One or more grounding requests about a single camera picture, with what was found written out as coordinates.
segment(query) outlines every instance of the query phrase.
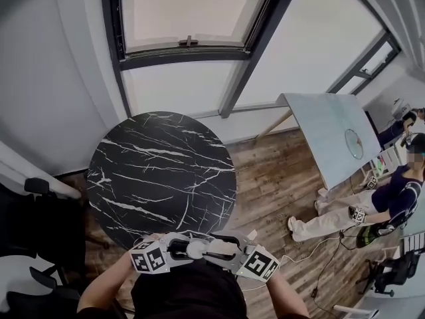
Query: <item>person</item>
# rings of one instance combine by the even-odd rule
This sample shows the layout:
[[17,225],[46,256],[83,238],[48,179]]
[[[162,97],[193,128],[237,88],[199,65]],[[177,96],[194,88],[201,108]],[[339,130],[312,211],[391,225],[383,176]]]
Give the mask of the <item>person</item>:
[[[126,252],[84,291],[77,319],[114,318],[108,308],[120,286],[133,271]],[[277,270],[267,282],[276,316],[309,318],[301,297]],[[141,274],[131,291],[135,319],[243,319],[246,304],[233,274],[203,259],[163,274]]]
[[[407,148],[408,163],[399,166],[377,190],[364,190],[330,203],[317,200],[314,206],[319,216],[307,223],[290,217],[288,228],[292,238],[304,241],[356,225],[382,223],[413,210],[424,183],[424,156],[425,134],[418,134]],[[365,212],[364,223],[358,224],[351,218],[350,207],[361,208]]]
[[411,109],[411,111],[407,112],[401,120],[395,121],[392,126],[379,133],[379,145],[383,148],[385,144],[401,137],[403,132],[406,134],[406,136],[408,136],[409,127],[413,126],[417,118],[420,120],[425,119],[425,108]]

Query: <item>black marble tabletop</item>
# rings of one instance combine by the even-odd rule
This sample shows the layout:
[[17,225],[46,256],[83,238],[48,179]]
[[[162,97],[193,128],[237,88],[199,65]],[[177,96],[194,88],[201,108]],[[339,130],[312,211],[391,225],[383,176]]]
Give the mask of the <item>black marble tabletop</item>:
[[222,229],[236,197],[223,143],[197,120],[171,112],[140,114],[112,129],[87,182],[98,222],[126,249],[147,233]]

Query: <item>white pants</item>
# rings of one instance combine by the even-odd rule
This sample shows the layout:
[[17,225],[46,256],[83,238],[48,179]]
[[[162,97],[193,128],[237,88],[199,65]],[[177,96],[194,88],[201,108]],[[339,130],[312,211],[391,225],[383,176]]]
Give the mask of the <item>white pants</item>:
[[372,204],[374,190],[364,190],[361,193],[336,199],[330,203],[318,203],[316,210],[318,217],[304,223],[297,220],[292,223],[292,238],[295,241],[304,241],[313,237],[322,237],[356,225],[350,219],[348,208],[354,206],[361,208],[367,215],[378,213]]

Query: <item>window handle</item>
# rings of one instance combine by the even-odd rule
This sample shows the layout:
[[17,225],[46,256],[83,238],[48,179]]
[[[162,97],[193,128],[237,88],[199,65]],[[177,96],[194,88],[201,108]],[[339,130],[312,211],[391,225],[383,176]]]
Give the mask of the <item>window handle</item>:
[[188,35],[187,39],[183,39],[179,41],[179,46],[181,47],[191,47],[193,45],[198,45],[198,40],[192,39],[191,35]]

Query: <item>black chair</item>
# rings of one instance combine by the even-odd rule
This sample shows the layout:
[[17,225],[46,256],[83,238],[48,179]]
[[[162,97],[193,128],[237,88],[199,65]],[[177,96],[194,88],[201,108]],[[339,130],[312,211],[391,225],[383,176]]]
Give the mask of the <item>black chair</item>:
[[[398,259],[389,258],[381,263],[372,263],[370,260],[366,260],[369,264],[369,275],[356,282],[356,284],[359,284],[367,281],[365,288],[359,294],[364,294],[372,289],[372,286],[375,286],[375,293],[393,297],[394,291],[386,292],[385,288],[390,284],[403,285],[407,279],[412,278],[416,273],[421,252],[410,251]],[[386,267],[391,268],[391,270],[384,272]]]
[[[12,319],[73,319],[80,294],[67,286],[57,285],[56,279],[51,277],[55,271],[53,267],[41,272],[30,267],[31,276],[42,285],[51,288],[52,292],[42,296],[8,292],[6,295],[9,311],[3,314],[4,318]],[[116,306],[115,301],[110,309],[110,317],[126,319],[125,313]]]
[[84,208],[76,200],[59,199],[42,179],[26,180],[24,189],[39,196],[22,196],[0,184],[0,257],[38,255],[84,278]]

